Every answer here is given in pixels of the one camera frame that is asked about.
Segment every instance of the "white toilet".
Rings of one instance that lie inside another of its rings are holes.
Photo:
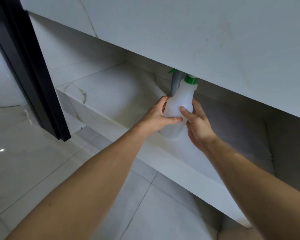
[[[26,104],[26,100],[0,52],[0,107]]]

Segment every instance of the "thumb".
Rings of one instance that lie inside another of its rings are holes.
[[[196,115],[193,113],[190,113],[189,110],[187,110],[184,106],[180,107],[180,112],[183,114],[184,117],[188,119],[190,123],[193,123],[195,119],[197,118]]]
[[[182,117],[164,117],[165,125],[178,124],[183,121]]]

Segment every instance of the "left hand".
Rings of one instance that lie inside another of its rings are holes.
[[[164,117],[163,112],[166,102],[171,96],[161,97],[144,115],[144,117],[135,124],[144,136],[148,137],[152,133],[164,128],[166,125],[177,124],[183,121],[182,117]]]

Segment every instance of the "white tile floor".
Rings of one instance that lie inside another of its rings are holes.
[[[84,127],[66,142],[28,119],[27,106],[0,108],[0,240],[57,185],[111,142]],[[135,159],[92,239],[217,239],[221,214]]]

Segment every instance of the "right hand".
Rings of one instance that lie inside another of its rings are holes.
[[[213,132],[201,104],[197,100],[193,99],[192,105],[192,113],[190,113],[184,106],[180,107],[180,111],[183,116],[188,119],[186,125],[190,140],[199,150],[202,150],[204,144],[214,141],[217,138],[217,135]]]

